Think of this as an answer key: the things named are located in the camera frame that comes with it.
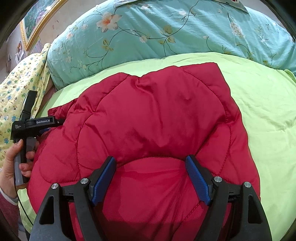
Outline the left forearm maroon sleeve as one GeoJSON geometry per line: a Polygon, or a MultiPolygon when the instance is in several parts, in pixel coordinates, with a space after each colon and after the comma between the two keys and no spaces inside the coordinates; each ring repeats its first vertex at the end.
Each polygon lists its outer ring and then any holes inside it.
{"type": "Polygon", "coordinates": [[[11,198],[6,195],[1,189],[1,211],[6,218],[8,224],[11,226],[12,231],[18,237],[19,235],[19,200],[11,198]]]}

